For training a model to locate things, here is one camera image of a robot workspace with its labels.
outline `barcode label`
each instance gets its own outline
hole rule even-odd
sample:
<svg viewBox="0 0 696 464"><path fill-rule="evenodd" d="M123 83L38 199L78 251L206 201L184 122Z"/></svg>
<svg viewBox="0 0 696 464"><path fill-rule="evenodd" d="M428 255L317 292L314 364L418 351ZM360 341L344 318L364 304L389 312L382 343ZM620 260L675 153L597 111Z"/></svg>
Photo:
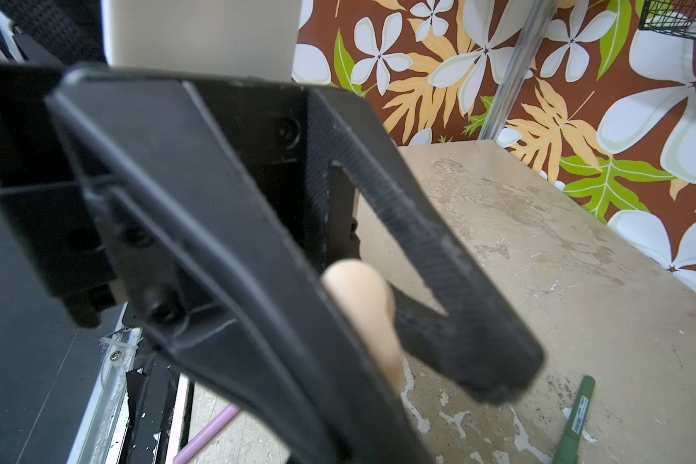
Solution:
<svg viewBox="0 0 696 464"><path fill-rule="evenodd" d="M572 431L580 435L583 430L583 422L585 421L585 413L588 412L588 399L584 396L580 397L580 404L577 405L575 413L575 422L572 422Z"/></svg>

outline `green marker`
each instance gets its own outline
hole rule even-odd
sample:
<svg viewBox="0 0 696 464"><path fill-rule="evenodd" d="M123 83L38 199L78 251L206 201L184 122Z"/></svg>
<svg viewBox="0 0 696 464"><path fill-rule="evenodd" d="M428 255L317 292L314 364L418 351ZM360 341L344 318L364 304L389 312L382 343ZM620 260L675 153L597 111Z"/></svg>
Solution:
<svg viewBox="0 0 696 464"><path fill-rule="evenodd" d="M595 379L591 376L583 377L575 403L572 405L570 420L567 421L565 433L562 435L552 464L577 464L577 446L580 444L580 435L583 434L585 414L588 413L590 399L593 397L593 388L595 388Z"/></svg>

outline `floral wallpaper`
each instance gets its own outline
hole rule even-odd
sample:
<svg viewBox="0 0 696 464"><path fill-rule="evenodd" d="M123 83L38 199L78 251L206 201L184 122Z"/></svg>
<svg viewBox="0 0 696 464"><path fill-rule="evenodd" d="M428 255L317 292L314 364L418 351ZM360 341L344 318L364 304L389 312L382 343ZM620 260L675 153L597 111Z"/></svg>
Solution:
<svg viewBox="0 0 696 464"><path fill-rule="evenodd" d="M292 77L398 145L475 139L532 5L304 0ZM558 6L497 142L696 291L696 42L638 31L643 0Z"/></svg>

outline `wire basket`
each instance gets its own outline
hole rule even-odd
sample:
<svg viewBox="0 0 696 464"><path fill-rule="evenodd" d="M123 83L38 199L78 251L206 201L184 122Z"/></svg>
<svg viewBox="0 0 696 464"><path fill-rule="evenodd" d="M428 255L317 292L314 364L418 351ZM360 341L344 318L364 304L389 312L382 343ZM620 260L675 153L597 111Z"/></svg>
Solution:
<svg viewBox="0 0 696 464"><path fill-rule="evenodd" d="M639 28L696 40L696 0L645 0Z"/></svg>

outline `table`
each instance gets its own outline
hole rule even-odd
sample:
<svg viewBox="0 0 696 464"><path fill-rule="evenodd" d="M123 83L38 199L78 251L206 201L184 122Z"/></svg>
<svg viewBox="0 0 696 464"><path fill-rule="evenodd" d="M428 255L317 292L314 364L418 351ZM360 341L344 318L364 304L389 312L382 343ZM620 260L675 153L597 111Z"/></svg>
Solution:
<svg viewBox="0 0 696 464"><path fill-rule="evenodd" d="M529 391L502 408L474 403L408 357L409 421L436 462L550 462L566 423L563 409L589 374L596 379L585 422L592 442L581 442L581 462L696 464L696 294L492 142L400 152L548 357ZM365 261L433 303L362 200L358 235ZM192 433L208 421L213 401L197 389ZM283 444L255 419L239 420L241 427L233 423L195 462L287 459ZM254 444L260 448L253 451ZM231 459L219 458L225 455Z"/></svg>

